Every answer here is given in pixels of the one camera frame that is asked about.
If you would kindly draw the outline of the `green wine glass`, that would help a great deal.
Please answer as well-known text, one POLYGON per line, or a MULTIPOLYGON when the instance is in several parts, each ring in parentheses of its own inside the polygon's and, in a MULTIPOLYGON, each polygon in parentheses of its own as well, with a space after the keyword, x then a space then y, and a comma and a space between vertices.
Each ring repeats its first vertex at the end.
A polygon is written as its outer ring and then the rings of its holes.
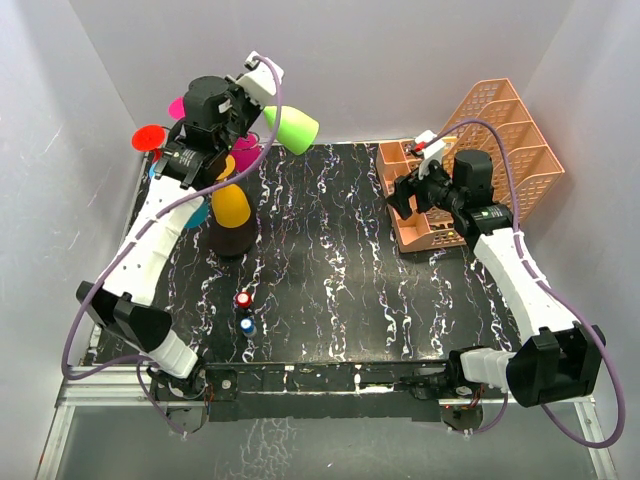
POLYGON ((276 106, 263 110, 270 131, 276 131, 276 140, 295 155, 305 153, 318 135, 319 122, 294 107, 283 106, 279 127, 275 128, 276 114, 276 106))

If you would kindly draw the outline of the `pink wine glass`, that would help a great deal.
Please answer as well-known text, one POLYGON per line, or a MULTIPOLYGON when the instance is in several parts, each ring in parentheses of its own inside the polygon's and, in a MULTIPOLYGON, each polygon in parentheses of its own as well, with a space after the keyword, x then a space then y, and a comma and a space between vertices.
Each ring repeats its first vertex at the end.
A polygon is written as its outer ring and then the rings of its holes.
POLYGON ((168 107, 168 114, 174 120, 181 120, 185 117, 184 98, 182 96, 171 102, 168 107))
POLYGON ((259 157, 261 150, 257 133, 249 132, 245 137, 240 137, 230 151, 236 171, 242 173, 247 170, 259 157))

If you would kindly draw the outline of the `blue wine glass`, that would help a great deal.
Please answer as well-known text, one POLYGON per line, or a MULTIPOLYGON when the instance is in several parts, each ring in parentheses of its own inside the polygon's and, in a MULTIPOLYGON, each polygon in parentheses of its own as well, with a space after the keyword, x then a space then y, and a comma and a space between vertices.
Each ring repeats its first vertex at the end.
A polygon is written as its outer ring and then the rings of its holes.
MULTIPOLYGON (((150 180, 153 180, 155 178, 155 166, 156 166, 157 162, 153 161, 149 170, 148 170, 148 177, 150 180)), ((184 228, 189 230, 189 229, 193 229, 196 228, 198 226, 200 226, 206 219, 208 216, 208 212, 209 212, 209 206, 208 203, 206 201, 205 198, 203 198, 201 200, 201 203, 198 207, 198 209, 191 215, 191 217, 189 218, 189 220, 186 222, 184 228)))

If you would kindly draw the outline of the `orange wine glass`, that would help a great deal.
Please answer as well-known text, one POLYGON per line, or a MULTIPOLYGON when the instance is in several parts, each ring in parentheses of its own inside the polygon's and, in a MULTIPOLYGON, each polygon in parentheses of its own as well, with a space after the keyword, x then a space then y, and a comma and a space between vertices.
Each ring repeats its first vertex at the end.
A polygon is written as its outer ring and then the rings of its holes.
POLYGON ((248 198, 244 190, 235 183, 212 193, 211 209, 216 222, 227 229, 241 227, 251 216, 248 198))

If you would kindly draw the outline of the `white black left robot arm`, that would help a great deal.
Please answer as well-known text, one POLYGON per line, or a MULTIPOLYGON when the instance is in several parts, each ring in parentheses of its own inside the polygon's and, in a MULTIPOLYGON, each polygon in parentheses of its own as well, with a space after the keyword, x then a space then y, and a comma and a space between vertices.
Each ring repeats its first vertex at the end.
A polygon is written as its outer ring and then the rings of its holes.
POLYGON ((154 179, 116 257, 76 292, 78 319, 89 315, 135 348, 186 399, 204 392, 207 376, 197 368, 199 355, 175 332, 171 315, 154 307, 156 285, 205 197, 241 180, 227 168, 229 154, 266 107, 282 112, 281 84, 257 73, 202 76, 181 97, 183 113, 170 129, 148 125, 136 132, 134 147, 154 156, 154 179))

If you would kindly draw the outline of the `red wine glass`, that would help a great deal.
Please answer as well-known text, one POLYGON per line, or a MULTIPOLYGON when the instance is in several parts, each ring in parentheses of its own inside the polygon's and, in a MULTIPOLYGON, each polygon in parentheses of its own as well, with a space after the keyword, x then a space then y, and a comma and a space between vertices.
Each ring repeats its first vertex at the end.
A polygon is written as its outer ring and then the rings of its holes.
POLYGON ((136 151, 149 153, 151 161, 155 163, 163 154, 166 138, 167 131, 163 126, 149 124, 139 128, 133 134, 131 145, 136 151))

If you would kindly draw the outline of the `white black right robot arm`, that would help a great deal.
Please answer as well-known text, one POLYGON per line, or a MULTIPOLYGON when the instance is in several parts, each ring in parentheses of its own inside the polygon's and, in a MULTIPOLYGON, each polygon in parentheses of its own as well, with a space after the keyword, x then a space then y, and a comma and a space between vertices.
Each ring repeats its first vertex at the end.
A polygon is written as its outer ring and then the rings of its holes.
POLYGON ((402 219, 432 208, 448 212, 453 227, 489 271, 516 320, 517 352, 470 347, 449 356, 447 388, 466 397, 481 384, 509 392, 523 407, 590 395, 604 336, 580 324, 548 293, 544 276, 513 228, 508 206, 493 199, 493 163, 481 150, 455 154, 447 172, 432 160, 395 179, 388 205, 402 219))

